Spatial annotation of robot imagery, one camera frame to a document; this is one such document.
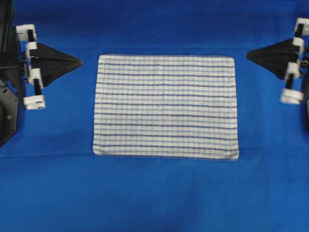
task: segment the blue backdrop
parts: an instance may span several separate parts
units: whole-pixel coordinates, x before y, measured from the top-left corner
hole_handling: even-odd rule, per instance
[[[83,60],[44,89],[47,108],[20,111],[0,148],[0,231],[309,231],[305,108],[245,54],[291,38],[308,1],[16,0],[15,24]],[[96,157],[100,54],[235,58],[238,161]]]

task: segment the white bracket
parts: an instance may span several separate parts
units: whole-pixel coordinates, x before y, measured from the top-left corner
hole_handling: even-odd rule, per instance
[[[297,31],[298,25],[303,24],[302,35],[309,35],[309,18],[298,18],[296,21],[296,26],[294,28],[294,32]]]
[[[24,105],[27,110],[38,110],[38,109],[44,109],[46,107],[43,95],[25,97]]]
[[[286,81],[290,74],[293,74],[294,75],[294,79],[297,79],[300,77],[300,71],[299,71],[299,63],[294,63],[294,62],[289,62],[288,63],[288,68],[286,70],[286,73],[285,73],[285,77],[284,77],[284,80]]]
[[[302,38],[294,37],[293,45],[299,47],[298,54],[302,55],[305,52],[305,41]]]
[[[281,94],[281,102],[299,105],[304,98],[304,94],[299,91],[285,88]]]
[[[31,30],[33,34],[33,38],[29,38],[28,36],[28,31]],[[31,66],[31,56],[30,51],[38,49],[37,45],[37,34],[35,31],[35,27],[33,24],[27,24],[27,25],[21,25],[21,26],[16,26],[16,33],[18,34],[18,38],[20,41],[26,41],[28,42],[26,44],[26,58],[28,61],[28,69],[29,69],[29,74],[27,76],[27,81],[29,84],[33,85],[35,88],[37,88],[34,84],[34,80],[39,81],[39,88],[43,89],[43,81],[42,81],[42,76],[41,76],[41,70],[39,68],[33,69]],[[30,97],[25,97],[24,98],[24,105],[27,110],[37,110],[37,109],[43,109],[46,107],[44,96],[40,95],[41,91],[38,91],[38,95],[30,96]]]
[[[21,26],[16,26],[16,33],[20,41],[29,41],[28,30],[33,30],[33,37],[35,41],[37,40],[37,34],[35,32],[35,27],[33,24],[24,24]]]

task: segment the blue fabric surface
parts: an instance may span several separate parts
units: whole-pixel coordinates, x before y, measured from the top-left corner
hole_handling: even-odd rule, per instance
[[[297,17],[308,1],[16,0],[16,24],[84,65],[43,90],[46,109],[21,111],[0,148],[0,231],[309,231],[305,109],[280,103],[284,83],[245,58],[291,38]],[[233,57],[239,160],[96,157],[107,52]]]

